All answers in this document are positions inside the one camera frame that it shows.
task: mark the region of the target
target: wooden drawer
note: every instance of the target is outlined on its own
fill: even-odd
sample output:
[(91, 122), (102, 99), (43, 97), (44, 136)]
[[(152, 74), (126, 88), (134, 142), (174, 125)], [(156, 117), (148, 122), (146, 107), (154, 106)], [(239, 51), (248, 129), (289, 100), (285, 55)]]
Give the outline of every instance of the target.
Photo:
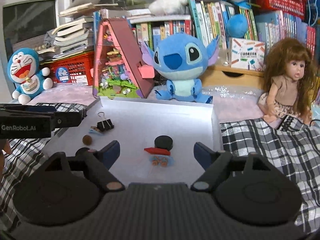
[(202, 86), (236, 85), (263, 89), (263, 72), (225, 66), (209, 66), (200, 77)]

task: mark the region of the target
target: doll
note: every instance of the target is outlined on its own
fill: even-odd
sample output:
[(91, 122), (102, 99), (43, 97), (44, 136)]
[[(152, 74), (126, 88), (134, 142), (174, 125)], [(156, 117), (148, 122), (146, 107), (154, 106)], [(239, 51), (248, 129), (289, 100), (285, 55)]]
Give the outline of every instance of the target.
[(309, 125), (312, 119), (309, 91), (316, 84), (316, 68), (309, 49), (296, 39), (285, 38), (271, 48), (265, 64), (267, 93), (258, 102), (265, 122), (291, 115)]

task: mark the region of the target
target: brown ball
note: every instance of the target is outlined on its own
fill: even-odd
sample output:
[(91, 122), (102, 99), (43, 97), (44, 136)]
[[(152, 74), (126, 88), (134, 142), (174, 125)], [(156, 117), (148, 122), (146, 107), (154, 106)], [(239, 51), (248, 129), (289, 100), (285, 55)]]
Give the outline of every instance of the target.
[(83, 138), (82, 138), (82, 142), (83, 144), (85, 145), (91, 145), (92, 144), (92, 137), (90, 135), (85, 135)]

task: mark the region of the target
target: sticker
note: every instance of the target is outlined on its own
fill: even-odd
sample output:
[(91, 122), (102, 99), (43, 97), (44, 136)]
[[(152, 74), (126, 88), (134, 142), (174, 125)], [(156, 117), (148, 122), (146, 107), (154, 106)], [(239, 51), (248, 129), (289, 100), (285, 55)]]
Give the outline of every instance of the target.
[(168, 167), (174, 164), (174, 159), (167, 155), (152, 155), (149, 157), (153, 166)]
[(86, 75), (75, 76), (78, 84), (88, 85), (88, 79)]
[(56, 77), (59, 82), (67, 83), (70, 80), (69, 70), (65, 67), (60, 67), (56, 71)]

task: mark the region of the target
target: stitch eye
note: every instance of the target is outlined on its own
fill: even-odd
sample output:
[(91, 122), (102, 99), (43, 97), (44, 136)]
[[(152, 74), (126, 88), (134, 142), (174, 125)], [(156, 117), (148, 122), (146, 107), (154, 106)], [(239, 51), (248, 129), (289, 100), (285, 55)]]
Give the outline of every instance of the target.
[(158, 52), (157, 51), (155, 53), (154, 59), (155, 59), (155, 63), (159, 64)]
[(188, 52), (189, 52), (190, 61), (195, 61), (200, 56), (199, 51), (195, 47), (190, 47)]

